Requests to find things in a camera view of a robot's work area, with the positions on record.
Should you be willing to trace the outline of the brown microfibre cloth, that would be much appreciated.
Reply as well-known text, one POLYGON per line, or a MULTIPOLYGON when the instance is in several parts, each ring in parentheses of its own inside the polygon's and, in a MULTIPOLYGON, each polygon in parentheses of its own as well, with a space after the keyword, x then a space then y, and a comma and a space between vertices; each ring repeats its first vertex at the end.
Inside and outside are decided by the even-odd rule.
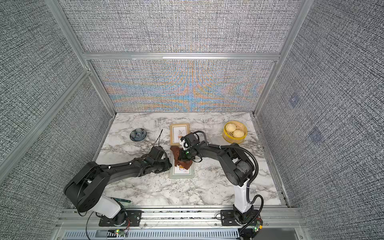
POLYGON ((171 146, 170 150, 172 151, 172 153, 174 155, 175 166, 176 167, 182 167, 185 170, 189 170, 193 164, 193 161, 192 160, 182 161, 182 159, 181 159, 181 150, 182 149, 178 146, 171 146))

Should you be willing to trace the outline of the grey green picture frame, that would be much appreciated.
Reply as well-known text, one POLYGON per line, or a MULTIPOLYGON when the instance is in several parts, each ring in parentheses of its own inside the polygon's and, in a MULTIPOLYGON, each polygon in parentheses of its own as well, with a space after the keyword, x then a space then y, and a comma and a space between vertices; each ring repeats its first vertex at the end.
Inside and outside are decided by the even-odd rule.
POLYGON ((171 153, 171 164, 172 167, 170 168, 170 179, 192 179, 195 176, 195 170, 194 166, 190 166, 188 170, 186 170, 182 166, 178 166, 175 164, 175 157, 173 153, 171 153))

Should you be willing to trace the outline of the light wood picture frame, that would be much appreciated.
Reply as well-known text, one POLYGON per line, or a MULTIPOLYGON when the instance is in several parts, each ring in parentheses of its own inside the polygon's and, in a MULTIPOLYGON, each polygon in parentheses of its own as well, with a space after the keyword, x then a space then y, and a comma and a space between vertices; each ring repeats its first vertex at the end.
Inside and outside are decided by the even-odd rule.
POLYGON ((171 146, 179 146, 180 139, 190 133, 188 123, 179 123, 170 125, 171 146))

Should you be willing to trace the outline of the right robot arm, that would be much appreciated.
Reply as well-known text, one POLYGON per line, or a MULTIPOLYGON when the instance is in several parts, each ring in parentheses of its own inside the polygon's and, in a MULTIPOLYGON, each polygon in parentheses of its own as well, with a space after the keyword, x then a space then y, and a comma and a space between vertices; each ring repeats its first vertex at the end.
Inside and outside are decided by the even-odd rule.
POLYGON ((250 184, 258 171, 256 163, 248 157, 249 151, 237 144, 213 145, 202 142, 179 150, 179 161, 193 161, 196 157, 210 158, 218 161, 226 178, 234 186, 235 202, 233 218, 240 225, 245 225, 255 217, 252 200, 250 200, 250 184))

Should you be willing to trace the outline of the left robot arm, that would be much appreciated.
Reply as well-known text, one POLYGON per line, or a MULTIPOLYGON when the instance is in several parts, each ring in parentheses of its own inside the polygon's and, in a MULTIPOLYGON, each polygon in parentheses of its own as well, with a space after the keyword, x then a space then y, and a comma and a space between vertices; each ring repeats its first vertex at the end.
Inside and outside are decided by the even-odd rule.
POLYGON ((103 194, 106 186, 128 178, 166 172, 171 167, 169 158, 159 160, 136 158, 113 165, 89 162, 68 182, 64 194, 80 213, 93 211, 108 219, 117 218, 117 224, 120 225, 125 219, 123 207, 116 200, 103 194))

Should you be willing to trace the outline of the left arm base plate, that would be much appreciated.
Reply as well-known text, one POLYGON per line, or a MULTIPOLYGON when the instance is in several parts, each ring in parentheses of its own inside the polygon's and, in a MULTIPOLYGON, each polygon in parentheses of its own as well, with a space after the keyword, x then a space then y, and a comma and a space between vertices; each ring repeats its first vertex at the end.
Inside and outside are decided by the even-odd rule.
POLYGON ((141 210, 120 210, 112 219, 101 217, 99 227, 138 227, 142 213, 141 210))

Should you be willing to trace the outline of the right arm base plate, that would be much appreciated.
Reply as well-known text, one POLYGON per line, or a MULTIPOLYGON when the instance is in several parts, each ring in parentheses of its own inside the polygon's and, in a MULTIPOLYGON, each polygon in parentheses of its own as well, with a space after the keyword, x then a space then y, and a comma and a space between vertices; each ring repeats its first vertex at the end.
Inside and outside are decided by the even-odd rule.
POLYGON ((221 210, 220 211, 222 226, 224 227, 232 227, 232 226, 240 226, 235 218, 234 210, 221 210))

